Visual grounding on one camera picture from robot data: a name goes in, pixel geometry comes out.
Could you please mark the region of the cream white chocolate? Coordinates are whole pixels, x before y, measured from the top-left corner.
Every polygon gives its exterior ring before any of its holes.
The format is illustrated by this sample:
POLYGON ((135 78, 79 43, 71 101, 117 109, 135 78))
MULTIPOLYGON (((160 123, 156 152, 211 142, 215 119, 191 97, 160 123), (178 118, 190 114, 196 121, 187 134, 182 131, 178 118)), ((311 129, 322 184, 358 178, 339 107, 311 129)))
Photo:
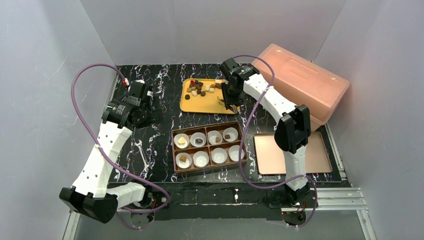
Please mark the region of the cream white chocolate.
POLYGON ((184 138, 184 137, 180 137, 179 139, 178 139, 178 144, 179 145, 184 145, 186 143, 186 139, 184 138))

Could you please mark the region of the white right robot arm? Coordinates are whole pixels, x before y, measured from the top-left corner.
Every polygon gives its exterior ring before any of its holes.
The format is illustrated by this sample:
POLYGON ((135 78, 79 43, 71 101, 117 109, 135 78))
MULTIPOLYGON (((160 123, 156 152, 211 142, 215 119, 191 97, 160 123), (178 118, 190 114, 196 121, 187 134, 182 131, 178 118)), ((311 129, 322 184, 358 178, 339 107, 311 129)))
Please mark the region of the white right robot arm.
POLYGON ((221 91, 227 110, 235 112, 244 104, 244 95, 247 94, 256 100, 249 121, 259 105, 274 118, 274 141, 282 150, 285 162, 285 181, 282 182, 285 198, 292 205, 301 203, 310 191, 305 164, 311 136, 309 108, 304 104, 296 105, 274 88, 274 71, 271 72, 271 80, 267 81, 256 67, 240 65, 233 58, 225 60, 219 68, 225 79, 221 91))

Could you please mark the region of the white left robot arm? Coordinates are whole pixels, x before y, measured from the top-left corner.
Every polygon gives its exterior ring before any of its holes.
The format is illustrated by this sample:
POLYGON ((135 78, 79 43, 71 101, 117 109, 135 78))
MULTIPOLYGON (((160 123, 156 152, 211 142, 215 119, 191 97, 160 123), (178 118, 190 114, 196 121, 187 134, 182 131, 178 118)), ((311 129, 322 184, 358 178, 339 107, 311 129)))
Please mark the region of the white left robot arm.
POLYGON ((108 182, 133 130, 163 120, 160 111, 152 108, 157 99, 153 91, 151 85, 136 80, 129 84, 128 93, 108 103, 84 168, 71 187, 64 187, 59 193, 59 198, 72 211, 105 224, 118 209, 143 200, 146 188, 142 184, 129 182, 108 188, 108 182))

